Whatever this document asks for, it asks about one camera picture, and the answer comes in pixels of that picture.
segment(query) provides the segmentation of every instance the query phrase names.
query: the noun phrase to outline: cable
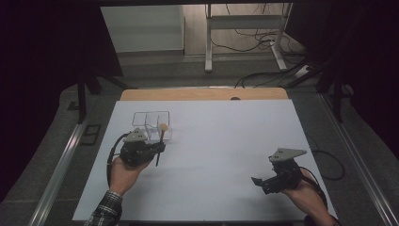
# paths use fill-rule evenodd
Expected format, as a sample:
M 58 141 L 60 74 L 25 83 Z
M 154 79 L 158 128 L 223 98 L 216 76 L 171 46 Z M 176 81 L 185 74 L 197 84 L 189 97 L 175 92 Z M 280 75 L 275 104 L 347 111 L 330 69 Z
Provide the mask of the cable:
M 127 137 L 129 135 L 129 133 L 127 134 L 123 134 L 122 136 L 120 136 L 117 141 L 114 144 L 114 147 L 112 147 L 111 152 L 109 152 L 109 156 L 108 159 L 106 161 L 106 181 L 108 182 L 108 186 L 110 185 L 111 182 L 111 169 L 112 169 L 112 160 L 115 156 L 115 150 L 117 149 L 118 144 L 120 143 L 120 141 L 124 138 Z
M 305 55 L 307 54 L 306 52 L 305 52 L 305 53 L 301 53 L 301 52 L 296 52 L 296 51 L 294 51 L 294 50 L 291 48 L 291 45 L 290 45 L 291 39 L 290 39 L 289 37 L 285 36 L 285 35 L 283 35 L 283 37 L 284 37 L 285 39 L 288 40 L 287 46 L 288 46 L 288 49 L 290 50 L 290 52 L 286 52 L 286 51 L 284 51 L 284 50 L 281 48 L 281 51 L 282 51 L 283 54 L 285 54 L 286 56 L 297 56 L 297 55 L 305 56 Z
M 230 15 L 229 5 L 227 5 L 227 4 L 226 4 L 226 9 L 227 9 L 227 12 L 228 12 L 229 15 Z
M 264 15 L 264 11 L 265 11 L 265 9 L 266 9 L 266 3 L 262 3 L 262 5 L 263 5 L 263 9 L 262 9 L 261 14 Z M 260 6 L 260 4 L 258 4 L 258 6 L 255 8 L 255 10 L 252 12 L 252 15 L 255 13 L 256 10 L 258 10 L 259 6 Z M 255 34 L 245 34 L 245 33 L 238 32 L 237 29 L 234 29 L 234 30 L 235 30 L 235 32 L 236 32 L 237 34 L 239 34 L 239 35 L 244 35 L 244 36 L 255 36 L 255 39 L 256 39 L 256 36 L 257 36 L 257 35 L 267 34 L 267 33 L 258 34 L 258 30 L 259 30 L 259 29 L 256 29 Z
M 303 65 L 305 65 L 306 62 L 308 62 L 308 60 L 309 60 L 309 58 L 308 58 L 308 57 L 305 57 L 305 58 L 304 58 L 303 60 L 301 60 L 298 64 L 294 65 L 294 67 L 292 67 L 291 69 L 289 69 L 289 70 L 287 70 L 287 71 L 285 71 L 285 72 L 282 72 L 282 73 L 266 73 L 266 74 L 284 75 L 284 76 L 281 78 L 281 80 L 278 82 L 278 85 L 279 85 L 279 84 L 281 83 L 281 81 L 283 81 L 284 79 L 286 79 L 286 78 L 288 78 L 288 77 L 294 75 L 294 74 L 296 73 L 295 70 L 298 70 L 298 71 L 299 71 L 300 67 L 303 66 Z M 240 80 L 238 80 L 238 82 L 237 82 L 235 88 L 237 87 L 237 85 L 238 85 L 238 83 L 239 83 L 240 81 L 241 81 L 242 87 L 244 88 L 244 85 L 243 85 L 244 81 L 247 80 L 247 79 L 249 79 L 251 76 L 253 76 L 253 74 L 247 75 L 246 77 L 243 77 L 243 78 L 241 78 Z M 262 86 L 262 85 L 267 84 L 267 83 L 270 83 L 270 82 L 273 82 L 273 81 L 277 80 L 278 78 L 279 78 L 279 77 L 275 77 L 275 78 L 273 78 L 273 79 L 271 79 L 271 80 L 268 80 L 268 81 L 266 81 L 266 82 L 263 82 L 263 83 L 261 83 L 261 84 L 258 84 L 258 85 L 256 85 L 256 86 L 254 86 L 254 88 L 257 88 L 257 87 L 259 87 L 259 86 Z
M 317 178 L 314 176 L 314 174 L 313 174 L 310 170 L 308 170 L 307 168 L 304 168 L 304 167 L 300 167 L 300 168 L 302 168 L 302 169 L 306 170 L 308 173 L 310 173 L 311 176 L 313 177 L 314 181 L 316 182 L 316 184 L 317 184 L 318 186 L 320 185 L 320 184 L 319 184 L 319 181 L 317 180 Z
M 342 171 L 343 171 L 339 177 L 332 178 L 332 177 L 327 177 L 327 176 L 325 176 L 325 175 L 321 175 L 322 178 L 323 178 L 323 179 L 330 180 L 330 181 L 339 181 L 339 180 L 341 180 L 341 179 L 345 176 L 345 167 L 343 166 L 343 163 L 340 161 L 340 159 L 338 159 L 338 158 L 337 158 L 335 155 L 333 155 L 332 153 L 328 153 L 328 152 L 325 152 L 325 151 L 320 150 L 319 145 L 317 144 L 316 140 L 315 140 L 313 137 L 311 137 L 309 134 L 307 134 L 307 133 L 305 133 L 305 135 L 306 135 L 307 137 L 309 137 L 309 138 L 314 142 L 314 144 L 316 145 L 316 148 L 317 148 L 317 149 L 311 151 L 311 153 L 313 154 L 313 156 L 316 156 L 318 153 L 326 154 L 326 155 L 332 157 L 332 158 L 341 166 L 341 169 L 342 169 Z
M 239 49 L 231 48 L 230 46 L 221 45 L 221 44 L 216 44 L 216 43 L 214 43 L 214 41 L 213 41 L 212 38 L 211 38 L 211 42 L 212 42 L 212 44 L 213 44 L 214 46 L 222 47 L 222 48 L 226 48 L 226 49 L 231 49 L 231 50 L 237 51 L 237 52 L 248 52 L 248 51 L 254 50 L 254 49 L 258 48 L 258 46 L 259 46 L 260 44 L 262 44 L 263 42 L 267 42 L 267 41 L 270 41 L 270 40 L 263 40 L 263 41 L 259 42 L 257 45 L 255 45 L 255 46 L 252 47 L 252 48 L 249 48 L 249 49 L 246 49 L 246 50 L 239 50 Z
M 284 61 L 289 62 L 290 64 L 297 64 L 299 62 L 293 62 L 290 59 L 288 59 L 287 57 L 292 57 L 292 56 L 305 56 L 305 54 L 284 54 L 284 52 L 282 51 L 282 57 L 284 58 Z
M 261 6 L 260 3 L 258 3 L 258 6 L 255 8 L 255 10 L 253 10 L 252 15 L 256 12 L 256 10 L 258 10 L 258 8 Z
M 332 157 L 340 166 L 341 166 L 341 169 L 342 169 L 342 173 L 341 173 L 341 175 L 339 176 L 339 177 L 327 177 L 327 176 L 325 176 L 325 175 L 322 175 L 322 177 L 324 178 L 324 179 L 327 179 L 327 180 L 329 180 L 329 181 L 339 181 L 339 180 L 341 180 L 344 176 L 345 176 L 345 167 L 343 166 L 343 163 L 340 161 L 340 159 L 338 159 L 336 156 L 334 156 L 332 153 L 328 153 L 328 152 L 325 152 L 325 151 L 321 151 L 321 150 L 314 150 L 314 151 L 311 151 L 312 153 L 323 153 L 323 154 L 326 154 L 326 155 L 328 155 L 328 156 L 330 156 L 330 157 Z

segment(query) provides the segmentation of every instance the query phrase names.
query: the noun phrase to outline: black curtain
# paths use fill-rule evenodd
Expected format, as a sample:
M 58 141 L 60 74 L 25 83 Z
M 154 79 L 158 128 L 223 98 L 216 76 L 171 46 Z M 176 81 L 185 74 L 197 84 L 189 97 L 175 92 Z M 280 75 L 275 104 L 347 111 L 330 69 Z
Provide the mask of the black curtain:
M 399 157 L 399 4 L 374 1 L 349 43 L 343 78 L 353 107 Z
M 0 72 L 3 200 L 37 150 L 77 74 L 122 76 L 100 8 L 80 2 L 2 1 Z

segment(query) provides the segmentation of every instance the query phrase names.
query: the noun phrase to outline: plaid sleeve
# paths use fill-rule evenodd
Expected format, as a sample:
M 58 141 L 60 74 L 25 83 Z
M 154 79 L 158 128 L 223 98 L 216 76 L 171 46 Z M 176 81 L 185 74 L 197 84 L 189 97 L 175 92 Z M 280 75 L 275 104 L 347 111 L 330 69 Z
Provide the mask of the plaid sleeve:
M 91 214 L 85 226 L 117 225 L 122 213 L 122 196 L 113 191 L 106 191 L 96 210 Z

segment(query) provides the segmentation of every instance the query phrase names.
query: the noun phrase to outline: aluminum rail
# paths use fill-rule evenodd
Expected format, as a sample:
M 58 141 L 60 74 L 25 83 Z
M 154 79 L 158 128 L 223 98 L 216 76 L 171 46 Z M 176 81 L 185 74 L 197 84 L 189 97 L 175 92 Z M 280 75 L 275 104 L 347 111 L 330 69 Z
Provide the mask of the aluminum rail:
M 369 195 L 372 198 L 372 201 L 374 202 L 375 207 L 379 215 L 381 216 L 382 220 L 384 221 L 385 225 L 398 226 L 399 222 L 391 209 L 390 203 L 385 198 L 385 195 L 383 194 L 381 188 L 378 186 L 374 177 L 368 170 L 366 164 L 364 163 L 363 159 L 361 158 L 358 152 L 358 149 L 356 148 L 351 137 L 347 133 L 345 127 L 343 126 L 342 123 L 339 123 L 337 121 L 337 119 L 334 116 L 334 113 L 331 111 L 332 104 L 328 99 L 327 94 L 320 94 L 320 98 L 323 104 L 325 105 L 328 115 L 333 121 L 334 126 L 339 132 L 341 140 L 346 146 L 346 150 L 349 153 L 349 157 L 351 158 L 355 170 L 359 174 L 360 180 L 363 182 L 366 190 L 369 192 Z
M 72 161 L 74 151 L 79 143 L 80 137 L 83 135 L 87 125 L 87 120 L 84 120 L 81 124 L 76 124 L 70 140 L 65 147 L 64 153 L 61 155 L 56 169 L 47 184 L 46 189 L 41 196 L 39 204 L 33 213 L 32 218 L 29 221 L 29 226 L 43 225 L 46 221 L 51 207 L 56 199 L 59 189 L 61 188 L 62 182 L 64 181 L 65 175 L 68 171 L 68 167 Z

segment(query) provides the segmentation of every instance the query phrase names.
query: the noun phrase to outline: metal frame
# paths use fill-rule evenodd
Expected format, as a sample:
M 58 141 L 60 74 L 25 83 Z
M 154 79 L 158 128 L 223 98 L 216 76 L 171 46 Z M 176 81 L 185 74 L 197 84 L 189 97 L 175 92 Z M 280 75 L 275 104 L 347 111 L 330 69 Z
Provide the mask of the metal frame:
M 79 143 L 80 137 L 83 135 L 87 120 L 82 121 L 80 124 L 76 124 L 70 140 L 65 147 L 64 153 L 56 165 L 56 169 L 47 184 L 46 189 L 41 196 L 38 206 L 33 213 L 32 218 L 29 221 L 29 226 L 32 225 L 43 225 L 46 221 L 51 207 L 56 199 L 59 189 L 61 188 L 62 182 L 64 181 L 65 175 L 67 174 L 68 167 L 72 161 L 74 151 Z
M 328 99 L 327 94 L 320 94 L 319 96 L 323 104 L 325 105 L 328 115 L 333 121 L 335 128 L 339 132 L 341 141 L 346 146 L 346 150 L 349 154 L 351 162 L 353 163 L 353 166 L 355 167 L 355 170 L 358 172 L 360 180 L 363 182 L 364 187 L 369 192 L 369 195 L 375 204 L 376 210 L 378 211 L 385 225 L 399 225 L 398 219 L 393 213 L 390 203 L 388 202 L 387 198 L 385 198 L 384 193 L 376 183 L 374 177 L 372 176 L 371 172 L 361 158 L 358 149 L 353 143 L 351 137 L 348 135 L 343 124 L 337 120 L 337 118 L 334 116 L 334 113 L 331 111 L 332 104 Z
M 207 5 L 206 13 L 206 51 L 205 51 L 205 71 L 212 71 L 212 30 L 217 29 L 278 29 L 275 41 L 270 42 L 273 55 L 281 71 L 287 70 L 284 59 L 280 52 L 280 42 L 282 33 L 287 25 L 288 16 L 292 3 L 288 3 L 287 9 L 281 16 L 279 15 L 244 15 L 244 16 L 212 16 L 211 4 Z

